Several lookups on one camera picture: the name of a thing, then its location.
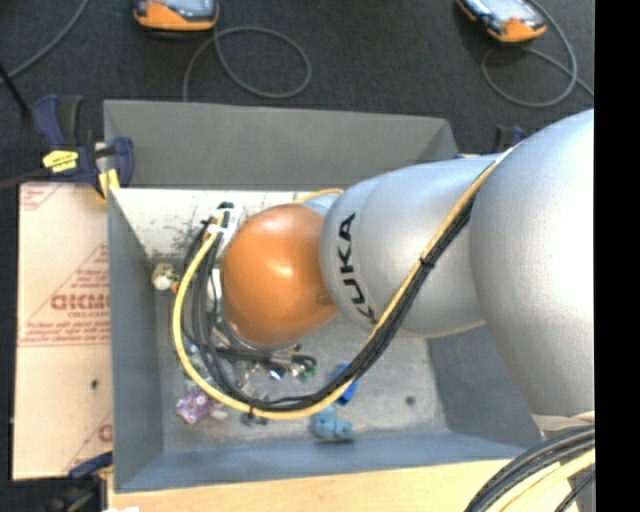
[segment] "orange device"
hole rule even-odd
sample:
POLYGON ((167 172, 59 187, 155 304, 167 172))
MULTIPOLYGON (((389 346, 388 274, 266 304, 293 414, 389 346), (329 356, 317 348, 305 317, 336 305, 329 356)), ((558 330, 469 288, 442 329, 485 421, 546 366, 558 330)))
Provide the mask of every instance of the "orange device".
POLYGON ((218 0, 134 0, 133 17, 149 30, 204 31, 218 20, 218 0))
POLYGON ((517 44, 542 35, 547 25, 533 5, 524 0, 456 0, 472 21, 502 43, 517 44))

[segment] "clamp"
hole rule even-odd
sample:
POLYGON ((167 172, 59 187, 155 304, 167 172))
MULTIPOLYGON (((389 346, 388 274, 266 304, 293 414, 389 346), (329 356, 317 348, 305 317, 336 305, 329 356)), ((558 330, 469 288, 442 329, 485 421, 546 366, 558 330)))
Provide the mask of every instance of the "clamp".
POLYGON ((43 164, 50 180, 88 183, 106 198, 110 187, 127 186, 131 181, 133 143, 128 137, 115 137, 99 150, 79 145, 76 125, 82 101, 81 96, 59 98, 50 94, 32 107, 36 130, 51 149, 43 164), (98 168, 97 160, 104 157, 113 157, 115 165, 107 170, 98 168))

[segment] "blue piece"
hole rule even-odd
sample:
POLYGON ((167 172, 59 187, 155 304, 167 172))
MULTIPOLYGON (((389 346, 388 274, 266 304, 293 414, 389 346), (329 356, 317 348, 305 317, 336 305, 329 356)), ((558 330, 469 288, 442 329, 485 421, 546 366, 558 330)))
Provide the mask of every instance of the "blue piece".
MULTIPOLYGON (((341 366, 338 366, 338 368, 336 369, 336 375, 340 374, 347 366, 349 366, 349 363, 345 363, 341 366)), ((358 389, 358 381, 354 380, 353 383, 351 384, 351 386, 349 386, 344 393, 342 393, 342 395, 336 400, 336 403, 338 405, 342 405, 343 407, 345 405, 347 405, 351 399, 353 398, 353 395, 356 392, 356 389, 358 389)))
POLYGON ((350 441, 355 438, 353 425, 336 416, 336 408, 330 405, 312 417, 311 430, 321 439, 329 441, 350 441))

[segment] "kuka logo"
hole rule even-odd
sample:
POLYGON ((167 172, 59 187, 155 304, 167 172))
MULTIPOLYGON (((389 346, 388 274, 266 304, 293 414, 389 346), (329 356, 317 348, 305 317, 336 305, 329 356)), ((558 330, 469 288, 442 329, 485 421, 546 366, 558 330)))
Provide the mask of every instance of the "kuka logo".
POLYGON ((50 305, 56 311, 75 311, 77 309, 108 309, 109 295, 90 293, 58 294, 51 297, 50 305))
POLYGON ((367 304, 367 298, 365 294, 362 293, 362 287, 358 283, 356 275, 354 273, 355 271, 351 255, 351 224, 355 218, 356 214, 354 212, 340 223, 338 237, 347 242, 347 246, 344 251, 340 246, 338 246, 340 274, 342 274, 343 276, 342 284, 350 289, 351 303, 356 306, 356 311, 361 315, 367 317, 370 323, 375 324, 375 314, 371 309, 371 306, 367 304))

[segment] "dark floor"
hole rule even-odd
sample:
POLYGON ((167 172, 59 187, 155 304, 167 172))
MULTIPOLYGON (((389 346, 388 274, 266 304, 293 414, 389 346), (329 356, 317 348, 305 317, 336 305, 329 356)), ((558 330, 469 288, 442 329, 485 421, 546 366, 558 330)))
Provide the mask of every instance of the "dark floor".
MULTIPOLYGON (((49 93, 84 97, 81 133, 102 134, 105 98, 183 99, 183 80, 204 36, 193 40, 148 37, 133 21, 130 0, 89 1, 77 23, 42 58, 21 70, 79 12, 83 0, 3 0, 0 62, 29 104, 49 93)), ((224 72, 210 45, 195 62, 191 101, 309 109, 404 113, 447 119, 458 149, 495 150, 496 125, 532 134, 554 121, 593 108, 576 85, 561 101, 535 108, 513 103, 483 78, 481 63, 497 47, 463 17, 453 0, 223 0, 219 30, 238 26, 274 29, 295 40, 312 66, 300 94, 269 99, 252 94, 224 72)), ((544 9, 575 53, 577 75, 594 87, 595 1, 545 0, 544 9)), ((263 34, 223 39, 228 63, 262 88, 290 90, 304 79, 303 62, 281 41, 263 34)), ((566 48, 550 28, 527 48, 569 65, 566 48)), ((518 49, 488 60, 494 81, 528 102, 563 94, 569 78, 549 62, 518 49)), ((43 140, 21 117, 6 84, 0 85, 0 180, 39 167, 43 140)), ((15 189, 0 191, 0 510, 28 511, 61 488, 61 482, 10 483, 10 418, 16 302, 15 189)))

